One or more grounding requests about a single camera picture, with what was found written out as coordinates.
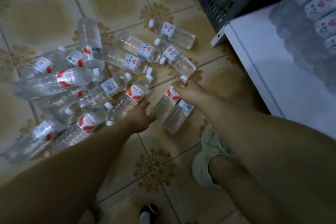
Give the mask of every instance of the bottle cap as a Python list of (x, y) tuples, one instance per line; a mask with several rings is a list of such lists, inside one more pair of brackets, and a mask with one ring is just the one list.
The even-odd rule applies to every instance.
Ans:
[(146, 74), (146, 78), (150, 81), (153, 81), (153, 77), (150, 74)]
[(125, 77), (126, 77), (126, 79), (127, 79), (128, 82), (130, 80), (132, 80), (132, 76), (130, 75), (130, 73), (125, 73)]
[(151, 74), (153, 72), (153, 68), (152, 67), (149, 67), (148, 69), (147, 69), (147, 72), (146, 72), (146, 74)]
[(100, 76), (99, 69), (98, 69), (98, 68), (95, 68), (95, 69), (93, 70), (93, 74), (94, 74), (94, 76), (95, 76), (96, 78), (99, 77), (99, 76)]
[(111, 110), (112, 109), (112, 107), (113, 107), (113, 105), (111, 105), (109, 102), (106, 102), (105, 104), (104, 104), (104, 106), (107, 108), (107, 110)]
[(148, 23), (148, 26), (150, 28), (152, 28), (154, 26), (154, 20), (150, 20), (149, 23)]
[(60, 51), (64, 52), (65, 48), (63, 46), (59, 46), (57, 49), (59, 49)]
[(161, 43), (161, 39), (160, 39), (160, 38), (157, 38), (157, 39), (154, 41), (155, 46), (158, 46), (160, 43)]
[(188, 77), (186, 77), (186, 76), (184, 76), (184, 75), (182, 75), (181, 77), (180, 77), (183, 81), (188, 81)]
[(159, 61), (159, 63), (160, 63), (161, 65), (163, 65), (165, 62), (166, 62), (166, 58), (165, 58), (165, 57), (162, 57), (162, 58), (160, 59), (160, 61)]
[(69, 107), (66, 108), (64, 111), (65, 111), (65, 113), (66, 113), (67, 115), (73, 115), (73, 114), (74, 114), (74, 111), (71, 110)]

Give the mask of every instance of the shoe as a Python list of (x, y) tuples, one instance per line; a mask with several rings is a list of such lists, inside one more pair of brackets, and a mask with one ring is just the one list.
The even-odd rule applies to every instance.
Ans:
[(212, 186), (221, 188), (214, 184), (211, 175), (209, 174), (209, 163), (211, 159), (222, 154), (231, 157), (228, 147), (221, 141), (220, 137), (214, 133), (212, 125), (208, 124), (201, 137), (202, 150), (197, 154), (192, 161), (191, 171), (196, 182), (204, 187), (210, 188)]
[(158, 208), (153, 203), (144, 205), (141, 208), (140, 223), (154, 224), (156, 219), (158, 218), (158, 215), (159, 215)]

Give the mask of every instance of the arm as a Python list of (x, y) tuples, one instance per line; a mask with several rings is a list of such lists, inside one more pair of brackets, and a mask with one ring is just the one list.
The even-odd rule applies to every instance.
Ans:
[(0, 188), (0, 223), (77, 223), (127, 139), (146, 130), (148, 102)]
[[(289, 212), (300, 209), (306, 216), (319, 212), (326, 217), (336, 210), (336, 141), (302, 124), (207, 94), (192, 81), (174, 89), (199, 108), (235, 158)], [(312, 216), (304, 223), (311, 221)]]

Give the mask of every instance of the tile floor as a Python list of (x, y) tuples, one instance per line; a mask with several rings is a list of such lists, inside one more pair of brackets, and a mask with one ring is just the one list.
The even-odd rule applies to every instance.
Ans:
[[(207, 90), (246, 108), (263, 104), (228, 43), (212, 48), (215, 34), (197, 0), (0, 0), (0, 154), (44, 119), (35, 106), (11, 96), (8, 82), (34, 59), (59, 45), (78, 44), (77, 21), (87, 16), (99, 22), (104, 44), (126, 30), (153, 44), (150, 19), (161, 19), (195, 33), (192, 50), (180, 49), (197, 66), (192, 76)], [(169, 65), (153, 66), (154, 82), (147, 98), (149, 111), (177, 77)], [(108, 71), (115, 67), (107, 66)], [(224, 190), (200, 188), (190, 163), (200, 151), (200, 135), (207, 124), (195, 110), (174, 136), (157, 123), (133, 135), (111, 167), (96, 197), (101, 223), (137, 223), (141, 205), (152, 201), (161, 210), (158, 223), (245, 223)], [(0, 158), (0, 184), (34, 163), (8, 166)]]

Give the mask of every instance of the white sneaker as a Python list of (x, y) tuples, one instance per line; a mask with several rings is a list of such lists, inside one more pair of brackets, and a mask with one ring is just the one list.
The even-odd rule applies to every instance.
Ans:
[(212, 181), (208, 170), (209, 163), (210, 160), (218, 154), (230, 157), (230, 153), (228, 147), (221, 141), (220, 137), (214, 133), (211, 124), (208, 124), (203, 131), (201, 146), (201, 152), (197, 154), (192, 161), (192, 175), (196, 182), (204, 188), (211, 186), (220, 187)]

